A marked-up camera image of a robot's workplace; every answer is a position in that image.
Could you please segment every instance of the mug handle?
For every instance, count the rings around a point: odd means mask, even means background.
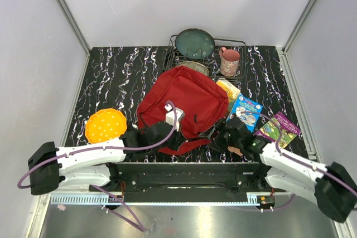
[[[219,49],[219,56],[222,58],[223,57],[223,52],[226,51],[227,49],[225,47],[221,47]]]

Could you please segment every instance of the book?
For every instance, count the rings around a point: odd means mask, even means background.
[[[263,109],[261,104],[256,103],[255,101],[249,100],[244,97],[242,94],[238,95],[237,100],[235,101],[232,110],[230,111],[227,121],[232,118],[239,118],[248,128],[250,132],[254,131],[254,127],[259,119],[258,114],[249,114],[242,113],[244,111],[254,111],[260,113]]]
[[[220,78],[216,82],[216,84],[219,85],[227,93],[228,110],[231,111],[235,101],[237,100],[240,94],[240,89],[237,89],[231,82],[224,78]]]
[[[279,142],[281,148],[285,148],[297,135],[301,133],[301,130],[291,123],[281,112],[274,115],[272,121],[280,126],[283,136]],[[272,122],[267,122],[256,133],[258,136],[263,136],[272,142],[275,142],[279,138],[279,131]]]

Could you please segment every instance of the purple book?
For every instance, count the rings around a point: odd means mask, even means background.
[[[297,135],[301,133],[293,123],[291,123],[281,112],[274,115],[274,123],[280,125],[283,132],[283,137],[279,142],[281,148],[285,148]],[[267,122],[260,130],[255,133],[257,136],[263,136],[273,142],[275,142],[279,137],[279,131],[270,121]]]

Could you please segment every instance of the red fabric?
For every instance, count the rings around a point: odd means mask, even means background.
[[[228,108],[226,92],[214,81],[190,68],[176,67],[160,75],[140,103],[137,109],[139,128],[144,127],[140,114],[148,125],[165,121],[165,103],[168,100],[185,112],[180,124],[187,139],[197,138],[199,133],[209,129],[219,118],[225,116]],[[178,151],[161,148],[159,152],[181,155],[208,143],[207,139],[200,139],[184,143]]]

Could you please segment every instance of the blue book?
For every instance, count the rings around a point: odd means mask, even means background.
[[[248,128],[250,132],[254,131],[255,124],[259,119],[257,114],[246,114],[243,111],[255,111],[261,113],[263,106],[256,103],[255,101],[249,100],[242,94],[239,94],[237,100],[235,101],[232,110],[230,111],[227,121],[238,117]]]

